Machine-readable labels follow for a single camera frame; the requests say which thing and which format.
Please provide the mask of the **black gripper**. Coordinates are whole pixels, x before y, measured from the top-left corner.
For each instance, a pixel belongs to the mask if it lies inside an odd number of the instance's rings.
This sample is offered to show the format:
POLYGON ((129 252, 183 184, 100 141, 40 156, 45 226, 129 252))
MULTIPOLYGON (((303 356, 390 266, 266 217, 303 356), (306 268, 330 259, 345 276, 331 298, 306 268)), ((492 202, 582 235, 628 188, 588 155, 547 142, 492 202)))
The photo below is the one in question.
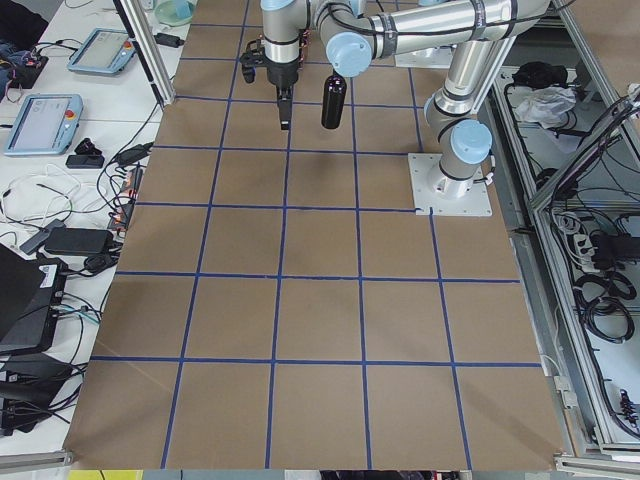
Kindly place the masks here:
POLYGON ((239 58, 244 81, 255 82, 258 68, 265 68, 268 81, 276 87, 280 128, 291 128, 293 86, 298 81, 302 46, 300 39, 288 43, 272 42, 267 38, 250 41, 239 58))

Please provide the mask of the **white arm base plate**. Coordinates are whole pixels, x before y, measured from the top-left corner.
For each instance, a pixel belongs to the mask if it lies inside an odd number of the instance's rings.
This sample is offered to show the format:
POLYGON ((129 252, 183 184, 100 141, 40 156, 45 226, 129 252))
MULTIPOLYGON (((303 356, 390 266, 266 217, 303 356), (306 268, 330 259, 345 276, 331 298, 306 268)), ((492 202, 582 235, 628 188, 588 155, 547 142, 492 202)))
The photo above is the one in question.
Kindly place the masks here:
POLYGON ((453 180, 440 168, 441 154, 411 153, 408 166, 417 215, 445 217, 491 217, 493 214, 482 168, 474 176, 453 180))
POLYGON ((449 69, 455 49, 455 45, 446 45, 396 54, 395 66, 402 68, 449 69))

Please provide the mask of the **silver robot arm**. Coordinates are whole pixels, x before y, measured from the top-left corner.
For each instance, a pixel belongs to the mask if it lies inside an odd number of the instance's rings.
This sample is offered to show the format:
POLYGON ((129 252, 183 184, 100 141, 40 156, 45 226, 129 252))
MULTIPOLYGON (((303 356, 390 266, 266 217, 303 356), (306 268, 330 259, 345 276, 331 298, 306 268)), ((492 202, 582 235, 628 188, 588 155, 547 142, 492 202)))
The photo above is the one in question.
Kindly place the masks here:
POLYGON ((515 38, 546 13, 547 1, 421 1, 417 7, 367 15, 361 1, 263 1, 263 34, 240 57, 246 82, 258 68, 276 91, 279 123, 292 122, 293 95, 303 64, 303 49, 316 33, 332 71, 324 82, 321 124, 339 127, 347 83, 373 62, 452 48, 440 69, 443 84, 424 105, 424 116, 445 157, 436 171, 437 192, 467 191, 475 160, 458 140, 486 128, 472 122, 476 103, 485 96, 515 38))

